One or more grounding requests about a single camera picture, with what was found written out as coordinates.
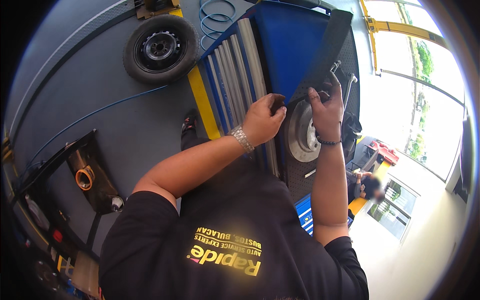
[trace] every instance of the yellow crane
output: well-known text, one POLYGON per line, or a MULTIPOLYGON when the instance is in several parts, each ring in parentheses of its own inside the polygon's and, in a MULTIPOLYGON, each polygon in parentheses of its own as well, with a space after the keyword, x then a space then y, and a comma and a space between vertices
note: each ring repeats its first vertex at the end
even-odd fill
POLYGON ((370 36, 370 41, 372 43, 373 67, 375 68, 375 71, 377 71, 377 55, 376 55, 376 49, 375 49, 374 33, 377 33, 379 31, 397 32, 397 33, 402 33, 408 36, 419 37, 448 49, 445 39, 439 36, 438 34, 435 34, 428 30, 415 27, 409 24, 377 21, 368 15, 367 7, 365 6, 364 0, 360 0, 360 4, 362 6, 365 23, 367 24, 368 34, 370 36))

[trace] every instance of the rapide logo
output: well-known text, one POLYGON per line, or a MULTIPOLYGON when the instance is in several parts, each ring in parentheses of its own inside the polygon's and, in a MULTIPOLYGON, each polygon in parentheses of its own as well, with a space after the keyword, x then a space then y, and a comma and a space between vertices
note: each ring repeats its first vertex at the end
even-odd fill
POLYGON ((190 253, 198 259, 191 258, 189 255, 187 257, 199 264, 213 262, 214 264, 227 265, 235 269, 243 270, 245 274, 250 276, 257 276, 261 264, 259 261, 254 263, 251 259, 240 258, 237 252, 233 254, 217 253, 210 249, 203 250, 202 247, 197 245, 193 246, 190 253))

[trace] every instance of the window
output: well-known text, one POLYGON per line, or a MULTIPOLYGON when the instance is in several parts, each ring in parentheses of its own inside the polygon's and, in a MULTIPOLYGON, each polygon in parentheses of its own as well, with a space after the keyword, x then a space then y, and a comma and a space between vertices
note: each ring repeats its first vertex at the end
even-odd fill
POLYGON ((367 214, 401 240, 417 197, 414 192, 391 179, 385 186, 385 200, 374 204, 367 214))
MULTIPOLYGON (((418 1, 407 2, 368 1, 365 5, 377 21, 409 24, 442 35, 418 1)), ((378 69, 384 72, 375 78, 371 97, 360 107, 363 130, 445 181, 455 163, 464 117, 464 85, 452 53, 429 40, 387 31, 375 34, 375 47, 378 69)))

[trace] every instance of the silver watch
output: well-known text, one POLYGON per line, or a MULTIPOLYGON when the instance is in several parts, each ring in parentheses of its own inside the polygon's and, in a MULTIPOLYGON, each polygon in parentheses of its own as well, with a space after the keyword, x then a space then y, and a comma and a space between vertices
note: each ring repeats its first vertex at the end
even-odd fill
POLYGON ((247 140, 247 136, 243 132, 241 125, 232 129, 228 134, 234 136, 247 153, 255 150, 255 147, 247 140))

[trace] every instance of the shoe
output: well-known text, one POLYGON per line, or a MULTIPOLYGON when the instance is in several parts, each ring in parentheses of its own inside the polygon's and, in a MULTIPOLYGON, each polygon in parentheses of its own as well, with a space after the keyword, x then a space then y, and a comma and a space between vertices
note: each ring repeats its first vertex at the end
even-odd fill
POLYGON ((182 127, 181 127, 181 133, 184 133, 187 130, 197 129, 197 116, 198 116, 198 111, 196 109, 190 109, 186 114, 185 114, 185 120, 183 121, 182 127))

